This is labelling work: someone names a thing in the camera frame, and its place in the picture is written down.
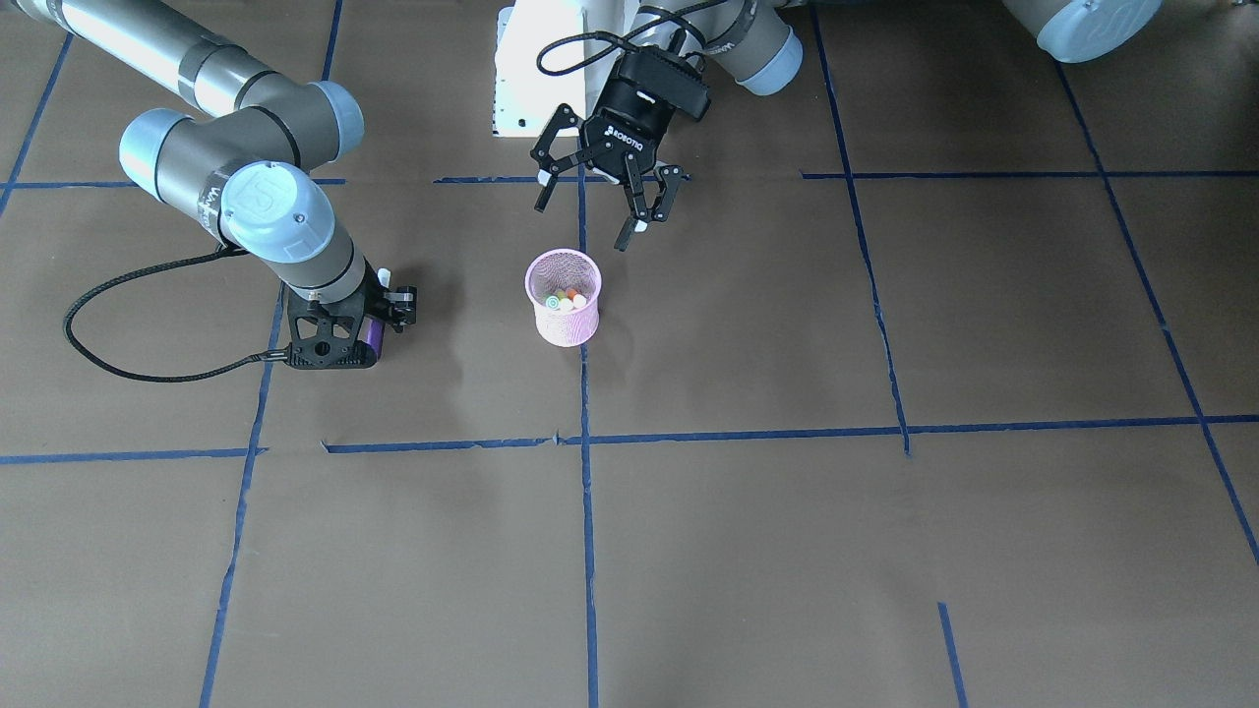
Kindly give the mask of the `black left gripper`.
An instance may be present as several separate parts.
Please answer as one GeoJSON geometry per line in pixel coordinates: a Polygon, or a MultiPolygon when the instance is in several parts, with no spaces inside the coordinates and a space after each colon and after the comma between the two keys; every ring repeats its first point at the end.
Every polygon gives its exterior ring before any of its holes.
{"type": "Polygon", "coordinates": [[[534,209],[539,213],[546,209],[559,175],[585,164],[612,181],[624,183],[630,215],[614,242],[614,248],[624,252],[635,234],[646,231],[653,220],[669,219],[675,198],[687,180],[681,165],[657,165],[658,147],[675,113],[682,112],[697,121],[710,103],[709,86],[681,55],[655,45],[622,54],[613,63],[596,108],[583,125],[574,108],[562,103],[541,130],[530,150],[541,185],[534,209]],[[580,128],[577,152],[554,157],[554,140],[568,127],[580,128]],[[633,161],[624,161],[626,155],[632,155],[633,161]],[[657,191],[653,199],[647,199],[643,175],[653,169],[657,191]]]}

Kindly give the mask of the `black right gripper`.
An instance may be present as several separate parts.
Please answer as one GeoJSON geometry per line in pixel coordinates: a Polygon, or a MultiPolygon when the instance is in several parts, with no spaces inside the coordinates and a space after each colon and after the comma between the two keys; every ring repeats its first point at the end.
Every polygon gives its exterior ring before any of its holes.
{"type": "MultiPolygon", "coordinates": [[[[374,273],[375,270],[368,270],[365,273],[374,273]]],[[[353,325],[358,324],[356,334],[358,339],[359,330],[363,323],[363,305],[358,288],[346,299],[337,302],[327,304],[319,301],[311,302],[311,315],[315,317],[315,336],[319,339],[349,339],[350,330],[353,325]]]]}

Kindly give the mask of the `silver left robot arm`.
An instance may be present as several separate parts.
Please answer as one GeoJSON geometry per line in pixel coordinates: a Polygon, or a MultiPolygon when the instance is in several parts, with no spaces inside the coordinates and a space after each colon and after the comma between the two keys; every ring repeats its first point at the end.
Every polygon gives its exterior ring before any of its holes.
{"type": "Polygon", "coordinates": [[[618,251],[730,171],[742,199],[792,168],[1058,173],[1081,147],[1042,139],[1066,118],[1060,71],[1123,47],[1160,1],[544,1],[522,58],[551,100],[529,157],[544,213],[564,179],[621,199],[618,251]]]}

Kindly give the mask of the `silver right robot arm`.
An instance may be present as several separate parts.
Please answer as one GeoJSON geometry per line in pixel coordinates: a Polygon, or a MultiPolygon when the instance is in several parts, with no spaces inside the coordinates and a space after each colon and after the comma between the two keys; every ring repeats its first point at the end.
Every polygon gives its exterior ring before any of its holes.
{"type": "Polygon", "coordinates": [[[18,1],[18,13],[81,37],[204,115],[136,117],[125,174],[228,248],[253,254],[296,301],[296,317],[356,335],[363,317],[402,330],[414,288],[392,290],[334,215],[311,171],[359,147],[363,111],[341,84],[297,84],[161,1],[18,1]]]}

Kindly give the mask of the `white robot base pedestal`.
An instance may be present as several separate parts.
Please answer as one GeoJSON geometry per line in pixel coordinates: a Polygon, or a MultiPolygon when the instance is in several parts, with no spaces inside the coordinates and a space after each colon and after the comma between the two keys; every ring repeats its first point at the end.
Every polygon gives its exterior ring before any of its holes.
{"type": "Polygon", "coordinates": [[[587,31],[622,37],[638,6],[638,1],[509,1],[501,8],[494,52],[495,139],[538,139],[562,103],[588,116],[617,50],[592,37],[546,48],[587,31]]]}

